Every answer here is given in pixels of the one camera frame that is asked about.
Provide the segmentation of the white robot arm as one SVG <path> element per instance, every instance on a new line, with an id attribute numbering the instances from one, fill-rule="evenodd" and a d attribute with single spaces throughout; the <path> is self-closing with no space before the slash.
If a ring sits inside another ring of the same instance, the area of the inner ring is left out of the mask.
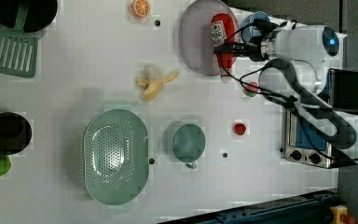
<path id="1" fill-rule="evenodd" d="M 336 32 L 323 25 L 277 27 L 254 42 L 222 41 L 213 47 L 219 59 L 233 54 L 263 62 L 256 89 L 358 164 L 358 115 L 319 97 L 328 70 L 339 65 L 338 52 Z"/>

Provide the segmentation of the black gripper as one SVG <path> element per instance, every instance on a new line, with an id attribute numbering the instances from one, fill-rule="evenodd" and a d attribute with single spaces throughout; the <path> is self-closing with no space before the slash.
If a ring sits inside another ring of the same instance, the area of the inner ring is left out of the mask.
<path id="1" fill-rule="evenodd" d="M 226 43 L 213 48 L 214 54 L 234 54 L 236 52 L 236 45 L 234 43 Z M 253 62 L 263 62 L 264 56 L 261 53 L 261 47 L 253 43 L 240 44 L 236 55 L 239 57 L 248 57 Z"/>

